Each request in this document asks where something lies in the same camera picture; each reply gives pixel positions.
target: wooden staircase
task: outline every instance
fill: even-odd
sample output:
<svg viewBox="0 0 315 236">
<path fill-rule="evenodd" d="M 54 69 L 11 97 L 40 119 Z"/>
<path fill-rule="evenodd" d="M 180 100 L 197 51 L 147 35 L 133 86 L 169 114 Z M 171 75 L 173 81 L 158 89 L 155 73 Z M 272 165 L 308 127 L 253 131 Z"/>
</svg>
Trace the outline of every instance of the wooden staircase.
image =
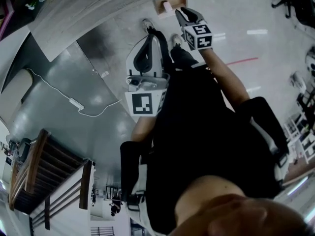
<svg viewBox="0 0 315 236">
<path fill-rule="evenodd" d="M 9 204 L 30 214 L 87 161 L 59 145 L 42 129 L 26 161 L 14 163 Z"/>
</svg>

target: sneaker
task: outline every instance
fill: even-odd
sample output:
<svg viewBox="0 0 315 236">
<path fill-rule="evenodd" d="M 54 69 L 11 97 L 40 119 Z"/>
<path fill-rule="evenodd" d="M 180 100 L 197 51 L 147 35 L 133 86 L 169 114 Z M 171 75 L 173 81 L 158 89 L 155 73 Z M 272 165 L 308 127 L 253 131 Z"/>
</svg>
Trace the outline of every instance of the sneaker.
<svg viewBox="0 0 315 236">
<path fill-rule="evenodd" d="M 172 43 L 173 43 L 173 47 L 181 46 L 183 43 L 182 37 L 180 37 L 178 34 L 173 35 L 172 36 Z"/>
<path fill-rule="evenodd" d="M 149 19 L 147 19 L 147 18 L 145 18 L 144 20 L 142 20 L 142 29 L 147 33 L 147 34 L 149 34 L 148 33 L 148 29 L 150 29 L 150 28 L 152 28 L 152 29 L 156 29 L 155 27 L 154 27 L 154 25 L 153 25 L 153 23 L 149 20 Z"/>
</svg>

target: tiled floor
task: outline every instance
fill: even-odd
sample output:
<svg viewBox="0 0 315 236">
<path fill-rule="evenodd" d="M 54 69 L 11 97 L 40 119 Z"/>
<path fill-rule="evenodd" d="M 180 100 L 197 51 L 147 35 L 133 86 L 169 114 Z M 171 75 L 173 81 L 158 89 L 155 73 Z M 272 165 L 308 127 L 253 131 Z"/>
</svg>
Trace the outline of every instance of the tiled floor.
<svg viewBox="0 0 315 236">
<path fill-rule="evenodd" d="M 258 58 L 230 68 L 240 77 L 251 97 L 264 96 L 280 122 L 290 112 L 298 91 L 288 83 L 290 74 L 308 73 L 305 55 L 314 40 L 294 28 L 285 18 L 285 8 L 273 9 L 273 0 L 188 0 L 201 12 L 214 34 L 225 33 L 225 39 L 213 43 L 215 52 L 226 63 Z M 153 3 L 126 11 L 88 32 L 78 40 L 94 68 L 118 99 L 124 99 L 126 57 L 132 47 L 145 37 L 140 22 L 150 18 L 167 39 L 180 33 L 175 16 L 159 19 Z M 264 35 L 248 35 L 248 30 L 268 30 Z M 202 61 L 196 51 L 192 55 Z"/>
</svg>

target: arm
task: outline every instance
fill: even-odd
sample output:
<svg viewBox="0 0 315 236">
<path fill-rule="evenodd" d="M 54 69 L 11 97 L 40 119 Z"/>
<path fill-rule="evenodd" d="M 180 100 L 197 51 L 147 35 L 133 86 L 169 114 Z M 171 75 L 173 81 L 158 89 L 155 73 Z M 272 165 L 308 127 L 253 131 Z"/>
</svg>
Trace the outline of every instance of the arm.
<svg viewBox="0 0 315 236">
<path fill-rule="evenodd" d="M 152 139 L 150 134 L 154 128 L 156 120 L 156 117 L 140 117 L 132 131 L 131 140 L 133 142 L 144 142 Z"/>
<path fill-rule="evenodd" d="M 250 99 L 240 79 L 224 64 L 212 49 L 200 50 L 200 54 L 213 72 L 218 85 L 234 110 L 243 102 Z"/>
</svg>

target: concrete floor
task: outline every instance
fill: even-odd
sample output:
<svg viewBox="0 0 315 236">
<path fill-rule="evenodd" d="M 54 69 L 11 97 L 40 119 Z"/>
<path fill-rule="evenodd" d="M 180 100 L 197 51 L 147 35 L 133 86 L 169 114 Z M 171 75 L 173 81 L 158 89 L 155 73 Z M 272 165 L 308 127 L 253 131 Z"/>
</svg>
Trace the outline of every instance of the concrete floor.
<svg viewBox="0 0 315 236">
<path fill-rule="evenodd" d="M 77 43 L 50 63 L 30 36 L 20 49 L 9 76 L 31 68 L 51 85 L 76 99 L 85 114 L 97 115 L 117 98 L 86 58 Z M 34 139 L 44 128 L 74 153 L 96 162 L 99 188 L 120 185 L 120 145 L 130 138 L 134 121 L 121 104 L 109 107 L 97 118 L 78 114 L 78 109 L 38 77 L 12 123 L 10 138 Z"/>
<path fill-rule="evenodd" d="M 283 6 L 272 9 L 272 1 L 188 0 L 188 3 L 204 15 L 214 34 L 224 34 L 224 38 L 213 43 L 224 62 L 258 58 L 230 68 L 243 81 L 251 97 L 267 99 L 283 123 L 298 94 L 289 85 L 288 78 L 296 70 L 305 79 L 309 77 L 305 55 L 314 39 L 294 28 L 293 22 L 285 18 Z M 123 101 L 98 118 L 84 117 L 67 99 L 36 78 L 10 129 L 12 137 L 32 139 L 41 128 L 46 128 L 65 146 L 96 162 L 98 187 L 107 183 L 119 185 L 119 147 L 129 139 L 134 126 L 125 111 L 125 62 L 134 44 L 145 36 L 140 27 L 143 18 L 152 19 L 167 39 L 173 33 L 180 33 L 176 18 L 159 19 L 153 3 L 149 2 L 88 32 L 52 63 L 30 37 L 19 52 L 13 71 L 28 65 L 83 104 L 84 113 L 98 114 L 117 99 Z M 248 30 L 258 29 L 268 30 L 268 34 L 247 34 Z M 198 52 L 191 53 L 202 61 Z"/>
</svg>

